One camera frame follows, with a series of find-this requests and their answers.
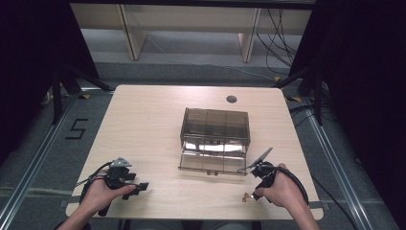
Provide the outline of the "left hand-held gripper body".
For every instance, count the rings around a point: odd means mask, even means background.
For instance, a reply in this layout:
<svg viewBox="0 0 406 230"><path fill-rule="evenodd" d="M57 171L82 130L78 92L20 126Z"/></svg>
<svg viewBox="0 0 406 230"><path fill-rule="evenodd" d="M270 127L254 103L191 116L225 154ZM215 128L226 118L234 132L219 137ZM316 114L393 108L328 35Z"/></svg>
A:
<svg viewBox="0 0 406 230"><path fill-rule="evenodd" d="M127 181L134 180L136 174L129 170L131 166L132 164L121 156L109 163L105 176L107 187L112 190L120 189Z"/></svg>

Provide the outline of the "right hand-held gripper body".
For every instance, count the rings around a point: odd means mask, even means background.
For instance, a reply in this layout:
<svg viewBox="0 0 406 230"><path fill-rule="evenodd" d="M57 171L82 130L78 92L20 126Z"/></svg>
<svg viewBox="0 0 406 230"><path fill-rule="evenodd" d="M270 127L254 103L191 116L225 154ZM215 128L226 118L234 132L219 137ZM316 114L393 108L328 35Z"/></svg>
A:
<svg viewBox="0 0 406 230"><path fill-rule="evenodd" d="M267 162L265 158L272 151L272 147L266 150L258 159L256 159L251 165L245 168L238 169L239 173L244 173L248 169L253 169L251 174L254 177L259 177L261 179L260 184L257 188L270 188L275 181L276 167L270 162Z"/></svg>

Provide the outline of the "transparent brown drawer box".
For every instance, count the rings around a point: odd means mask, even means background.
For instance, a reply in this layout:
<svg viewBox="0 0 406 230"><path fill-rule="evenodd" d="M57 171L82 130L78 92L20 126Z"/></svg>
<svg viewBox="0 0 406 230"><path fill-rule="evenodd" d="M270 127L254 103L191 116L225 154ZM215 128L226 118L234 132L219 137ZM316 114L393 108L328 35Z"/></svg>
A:
<svg viewBox="0 0 406 230"><path fill-rule="evenodd" d="M251 143L247 112L186 108L179 170L246 175Z"/></svg>

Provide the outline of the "person's right hand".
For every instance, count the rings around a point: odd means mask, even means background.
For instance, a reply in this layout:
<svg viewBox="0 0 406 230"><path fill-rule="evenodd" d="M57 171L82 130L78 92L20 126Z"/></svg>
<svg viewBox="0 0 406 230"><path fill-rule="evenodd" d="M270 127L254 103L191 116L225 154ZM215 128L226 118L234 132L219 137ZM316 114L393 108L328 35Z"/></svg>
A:
<svg viewBox="0 0 406 230"><path fill-rule="evenodd" d="M298 186L283 172L277 172L273 185L270 188L261 190L260 193L278 207L285 208L285 204L294 200L305 203Z"/></svg>

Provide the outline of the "person's left hand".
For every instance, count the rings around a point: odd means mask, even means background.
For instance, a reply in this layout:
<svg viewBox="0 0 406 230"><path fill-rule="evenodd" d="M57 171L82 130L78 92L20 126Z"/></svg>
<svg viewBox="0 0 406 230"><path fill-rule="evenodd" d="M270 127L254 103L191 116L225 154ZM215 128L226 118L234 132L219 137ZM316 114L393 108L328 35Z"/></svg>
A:
<svg viewBox="0 0 406 230"><path fill-rule="evenodd" d="M107 207L116 197L127 195L136 189L135 185L126 185L112 190L107 187L102 177L97 177L87 190L77 212L83 217L91 218L98 211Z"/></svg>

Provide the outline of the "black metal stand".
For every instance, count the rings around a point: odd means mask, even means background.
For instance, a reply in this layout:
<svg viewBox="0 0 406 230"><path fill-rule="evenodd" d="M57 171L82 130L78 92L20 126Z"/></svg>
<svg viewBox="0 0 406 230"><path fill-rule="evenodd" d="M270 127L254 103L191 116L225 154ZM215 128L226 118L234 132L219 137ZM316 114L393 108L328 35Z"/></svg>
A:
<svg viewBox="0 0 406 230"><path fill-rule="evenodd" d="M62 116L61 87L64 87L69 95L76 95L81 91L77 78L83 79L104 91L113 91L113 88L99 78L93 77L76 67L68 64L59 64L53 73L52 90L54 96L54 119L56 124Z"/></svg>
<svg viewBox="0 0 406 230"><path fill-rule="evenodd" d="M282 89L293 81L301 79L302 82L298 88L301 96L313 95L313 111L315 119L319 126L322 122L322 77L316 67L310 65L296 73L290 74L285 80L277 82L274 87Z"/></svg>

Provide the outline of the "dark curtain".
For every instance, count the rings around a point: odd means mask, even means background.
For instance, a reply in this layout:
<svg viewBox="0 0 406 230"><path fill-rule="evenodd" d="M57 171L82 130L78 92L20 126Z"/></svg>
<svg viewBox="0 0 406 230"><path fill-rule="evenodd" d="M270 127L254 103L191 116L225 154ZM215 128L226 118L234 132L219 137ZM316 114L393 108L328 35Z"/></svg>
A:
<svg viewBox="0 0 406 230"><path fill-rule="evenodd" d="M0 165L65 66L99 76L69 0L0 0Z"/></svg>
<svg viewBox="0 0 406 230"><path fill-rule="evenodd" d="M406 230L406 0L315 0L291 71L327 84L375 189Z"/></svg>

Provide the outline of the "light wooden shelf unit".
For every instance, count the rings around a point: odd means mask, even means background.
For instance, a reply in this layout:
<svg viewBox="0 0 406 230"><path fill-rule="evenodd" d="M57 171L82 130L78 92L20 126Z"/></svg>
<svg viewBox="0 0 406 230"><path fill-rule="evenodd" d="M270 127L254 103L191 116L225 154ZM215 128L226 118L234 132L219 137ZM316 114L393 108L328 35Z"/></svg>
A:
<svg viewBox="0 0 406 230"><path fill-rule="evenodd" d="M302 35L311 14L310 10L97 3L73 3L71 8L83 29L123 31L132 60L139 58L149 32L175 31L237 34L242 60L248 62L255 35Z"/></svg>

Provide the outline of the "aluminium floor rail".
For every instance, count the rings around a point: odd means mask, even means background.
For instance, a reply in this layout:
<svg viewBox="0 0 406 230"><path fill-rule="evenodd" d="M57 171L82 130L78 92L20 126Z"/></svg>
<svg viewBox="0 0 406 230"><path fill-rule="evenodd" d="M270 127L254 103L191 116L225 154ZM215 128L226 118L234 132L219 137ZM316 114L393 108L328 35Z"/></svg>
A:
<svg viewBox="0 0 406 230"><path fill-rule="evenodd" d="M358 230L373 230L372 223L366 213L364 205L356 191L352 188L350 180L340 163L333 146L331 145L324 128L316 120L316 112L306 112L309 115L311 126L319 140L337 184L347 202Z"/></svg>
<svg viewBox="0 0 406 230"><path fill-rule="evenodd" d="M77 96L68 96L65 105L62 107L60 117L51 125L39 149L36 151L33 160L25 170L19 183L12 190L5 206L0 211L0 230L8 230L18 209L20 208L29 188L33 184L41 166L50 152L66 117L75 103Z"/></svg>

